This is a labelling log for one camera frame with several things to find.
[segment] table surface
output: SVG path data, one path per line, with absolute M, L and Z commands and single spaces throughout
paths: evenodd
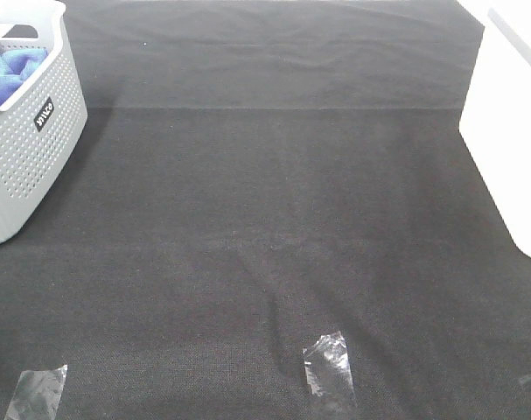
M 453 0 L 67 1 L 89 120 L 0 246 L 0 418 L 308 419 L 346 336 L 360 419 L 530 419 L 531 260 L 458 133 Z

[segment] basket logo label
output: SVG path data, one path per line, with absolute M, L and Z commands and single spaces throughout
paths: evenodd
M 52 98 L 49 97 L 44 103 L 44 106 L 41 107 L 41 110 L 36 115 L 36 118 L 34 118 L 34 124 L 36 124 L 36 129 L 38 129 L 38 132 L 44 129 L 45 125 L 53 115 L 54 110 L 55 106 L 53 105 Z

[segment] gray plastic basket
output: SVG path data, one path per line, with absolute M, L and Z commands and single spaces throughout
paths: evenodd
M 58 177 L 87 120 L 63 14 L 53 0 L 4 0 L 0 24 L 37 38 L 0 38 L 0 52 L 46 48 L 47 59 L 0 107 L 0 243 L 25 224 Z

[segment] black fabric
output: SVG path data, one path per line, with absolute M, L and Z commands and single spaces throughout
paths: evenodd
M 0 418 L 307 419 L 341 330 L 361 419 L 529 419 L 531 260 L 458 134 L 450 1 L 67 2 L 89 120 L 0 246 Z

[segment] blue cloth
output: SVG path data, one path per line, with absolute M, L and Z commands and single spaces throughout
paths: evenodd
M 0 54 L 0 106 L 22 86 L 46 58 L 45 48 L 9 50 Z

